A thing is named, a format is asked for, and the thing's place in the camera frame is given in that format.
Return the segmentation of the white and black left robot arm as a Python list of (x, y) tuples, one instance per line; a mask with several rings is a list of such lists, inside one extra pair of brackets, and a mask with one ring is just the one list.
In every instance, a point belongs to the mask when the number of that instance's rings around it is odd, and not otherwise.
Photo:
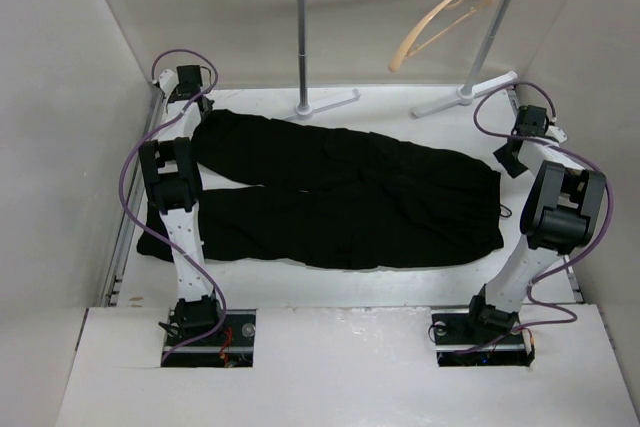
[(169, 240), (177, 272), (178, 300), (169, 321), (161, 325), (171, 346), (192, 338), (210, 346), (224, 334), (214, 287), (200, 271), (204, 253), (198, 213), (203, 184), (191, 139), (212, 109), (202, 94), (205, 70), (186, 65), (160, 74), (162, 128), (138, 149), (149, 211), (160, 218), (153, 231)]

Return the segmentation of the black trousers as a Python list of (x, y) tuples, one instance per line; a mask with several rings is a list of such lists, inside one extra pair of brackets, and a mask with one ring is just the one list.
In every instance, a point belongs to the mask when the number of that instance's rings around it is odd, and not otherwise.
[(228, 110), (191, 144), (200, 166), (233, 182), (199, 201), (209, 260), (447, 267), (504, 245), (500, 174), (456, 151)]

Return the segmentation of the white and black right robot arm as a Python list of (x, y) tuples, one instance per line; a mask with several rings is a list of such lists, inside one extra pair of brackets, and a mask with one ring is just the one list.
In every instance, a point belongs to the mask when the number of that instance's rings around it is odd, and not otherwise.
[(479, 343), (510, 332), (535, 279), (590, 243), (607, 187), (602, 172), (560, 150), (564, 135), (542, 107), (519, 107), (505, 139), (494, 152), (499, 164), (512, 178), (529, 172), (535, 179), (520, 216), (521, 237), (514, 251), (472, 297), (464, 317), (466, 335)]

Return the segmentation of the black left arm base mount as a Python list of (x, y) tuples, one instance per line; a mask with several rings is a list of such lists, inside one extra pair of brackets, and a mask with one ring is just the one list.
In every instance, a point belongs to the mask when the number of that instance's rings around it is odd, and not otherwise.
[(222, 327), (206, 339), (167, 352), (180, 343), (177, 324), (163, 323), (160, 366), (167, 368), (251, 368), (254, 361), (256, 310), (230, 310)]

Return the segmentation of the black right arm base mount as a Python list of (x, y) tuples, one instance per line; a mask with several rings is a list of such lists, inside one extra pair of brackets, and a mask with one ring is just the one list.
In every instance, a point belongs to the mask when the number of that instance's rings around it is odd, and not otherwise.
[(431, 311), (428, 336), (439, 367), (530, 367), (535, 341), (526, 330), (497, 333), (471, 324), (467, 309)]

